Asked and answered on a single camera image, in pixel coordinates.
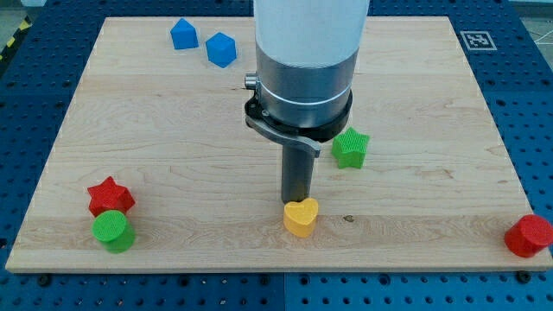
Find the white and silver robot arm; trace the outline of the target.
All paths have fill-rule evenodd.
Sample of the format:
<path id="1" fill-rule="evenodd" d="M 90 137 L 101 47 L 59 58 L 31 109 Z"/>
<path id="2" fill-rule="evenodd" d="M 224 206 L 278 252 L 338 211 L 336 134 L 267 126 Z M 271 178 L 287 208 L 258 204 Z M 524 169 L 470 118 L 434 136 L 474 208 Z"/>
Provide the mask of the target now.
<path id="1" fill-rule="evenodd" d="M 255 0 L 248 117 L 326 142 L 346 125 L 369 0 Z"/>

